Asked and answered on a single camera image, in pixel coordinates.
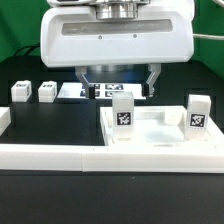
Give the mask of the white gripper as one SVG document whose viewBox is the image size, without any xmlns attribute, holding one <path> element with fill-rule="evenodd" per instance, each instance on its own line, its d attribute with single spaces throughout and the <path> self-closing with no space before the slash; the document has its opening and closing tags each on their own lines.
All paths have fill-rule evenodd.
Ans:
<svg viewBox="0 0 224 224">
<path fill-rule="evenodd" d="M 134 20 L 100 21 L 92 7 L 48 10 L 41 24 L 41 59 L 48 67 L 75 67 L 88 99 L 95 87 L 86 66 L 149 64 L 143 95 L 152 97 L 159 63 L 185 62 L 194 52 L 192 5 L 148 5 Z"/>
</svg>

